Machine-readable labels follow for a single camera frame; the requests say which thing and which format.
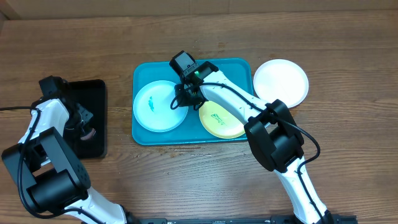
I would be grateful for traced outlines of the light blue plate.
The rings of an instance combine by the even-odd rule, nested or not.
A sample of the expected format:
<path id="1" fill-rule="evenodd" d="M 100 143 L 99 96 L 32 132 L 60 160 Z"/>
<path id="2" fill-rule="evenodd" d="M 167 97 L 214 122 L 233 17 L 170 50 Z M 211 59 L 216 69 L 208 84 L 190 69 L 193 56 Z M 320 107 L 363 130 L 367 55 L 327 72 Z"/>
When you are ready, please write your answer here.
<path id="1" fill-rule="evenodd" d="M 133 100 L 133 113 L 137 122 L 146 130 L 162 133 L 175 129 L 188 114 L 188 107 L 177 107 L 176 84 L 158 80 L 142 87 Z"/>

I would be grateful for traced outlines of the white plate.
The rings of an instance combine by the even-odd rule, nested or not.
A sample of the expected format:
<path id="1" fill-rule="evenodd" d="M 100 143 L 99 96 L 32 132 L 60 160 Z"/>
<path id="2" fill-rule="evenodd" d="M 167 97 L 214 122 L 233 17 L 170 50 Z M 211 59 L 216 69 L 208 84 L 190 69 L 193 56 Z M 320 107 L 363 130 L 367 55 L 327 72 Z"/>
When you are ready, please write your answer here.
<path id="1" fill-rule="evenodd" d="M 281 100 L 293 108 L 307 97 L 309 81 L 307 74 L 296 63 L 285 59 L 273 59 L 263 63 L 253 78 L 257 96 L 272 103 Z"/>

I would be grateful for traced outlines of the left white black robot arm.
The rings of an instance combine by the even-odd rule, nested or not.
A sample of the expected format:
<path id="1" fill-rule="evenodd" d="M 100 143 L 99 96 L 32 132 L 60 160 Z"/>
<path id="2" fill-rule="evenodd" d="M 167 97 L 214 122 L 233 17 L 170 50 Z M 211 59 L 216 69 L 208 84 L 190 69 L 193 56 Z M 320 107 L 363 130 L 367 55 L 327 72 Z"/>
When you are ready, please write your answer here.
<path id="1" fill-rule="evenodd" d="M 82 223 L 134 223 L 133 215 L 91 185 L 82 159 L 107 153 L 107 92 L 102 80 L 39 81 L 42 97 L 28 106 L 31 121 L 1 159 L 34 217 L 73 216 Z"/>

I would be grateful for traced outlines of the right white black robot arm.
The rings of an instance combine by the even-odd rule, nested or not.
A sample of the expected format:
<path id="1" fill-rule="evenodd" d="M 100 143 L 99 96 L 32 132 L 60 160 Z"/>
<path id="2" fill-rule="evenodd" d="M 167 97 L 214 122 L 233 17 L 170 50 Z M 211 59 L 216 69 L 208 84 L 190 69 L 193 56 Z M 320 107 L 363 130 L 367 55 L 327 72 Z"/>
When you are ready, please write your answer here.
<path id="1" fill-rule="evenodd" d="M 238 87 L 209 61 L 198 64 L 181 51 L 169 62 L 179 76 L 175 98 L 170 107 L 201 107 L 212 101 L 231 113 L 244 126 L 249 147 L 263 168 L 274 172 L 281 181 L 294 215 L 301 223 L 333 223 L 334 219 L 320 200 L 309 178 L 302 146 L 309 138 L 315 147 L 319 143 L 296 125 L 288 107 L 280 100 L 268 103 Z"/>

